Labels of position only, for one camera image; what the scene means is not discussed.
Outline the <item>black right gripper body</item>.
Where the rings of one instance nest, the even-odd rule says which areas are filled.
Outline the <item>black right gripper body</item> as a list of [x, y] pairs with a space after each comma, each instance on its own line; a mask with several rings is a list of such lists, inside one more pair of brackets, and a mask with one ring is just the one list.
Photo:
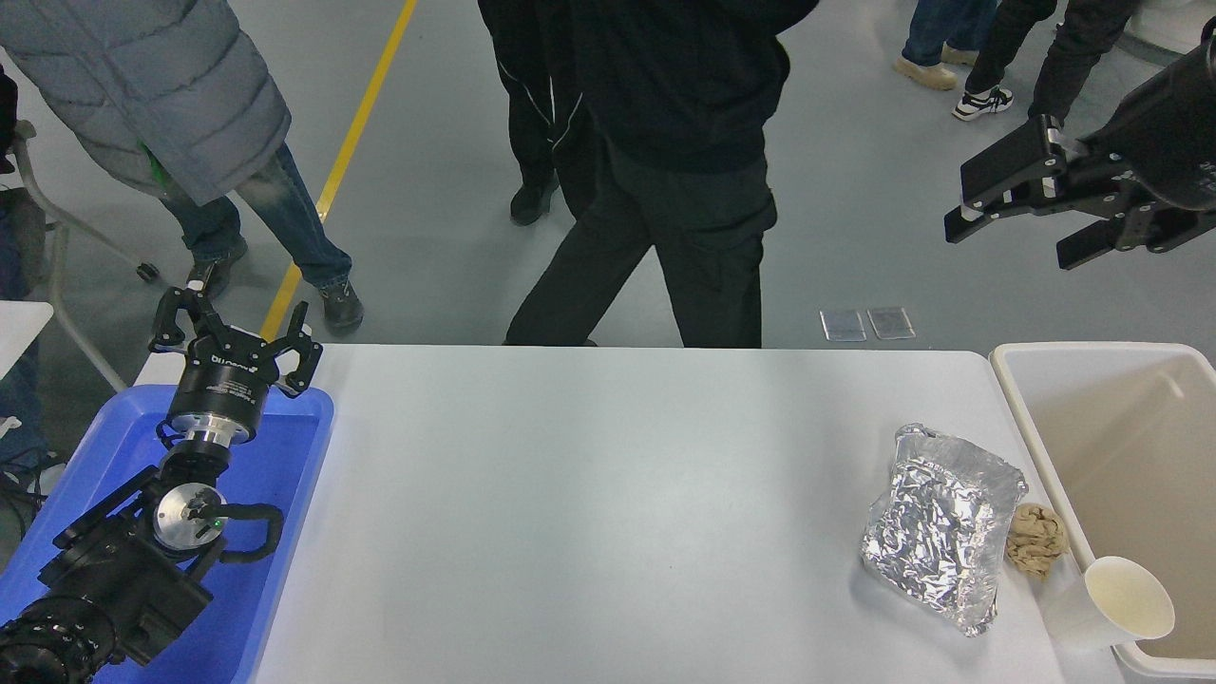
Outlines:
[[1215, 206], [1214, 23], [1198, 47], [1125, 96], [1111, 120], [1083, 138], [1116, 155], [1156, 197], [1186, 211]]

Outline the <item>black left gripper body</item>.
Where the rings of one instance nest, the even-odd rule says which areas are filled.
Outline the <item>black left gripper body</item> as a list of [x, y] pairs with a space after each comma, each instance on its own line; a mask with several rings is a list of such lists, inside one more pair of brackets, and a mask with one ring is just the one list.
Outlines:
[[169, 407], [169, 425], [185, 433], [206, 417], [257, 436], [278, 366], [268, 342], [248, 331], [201, 333], [185, 351], [185, 370]]

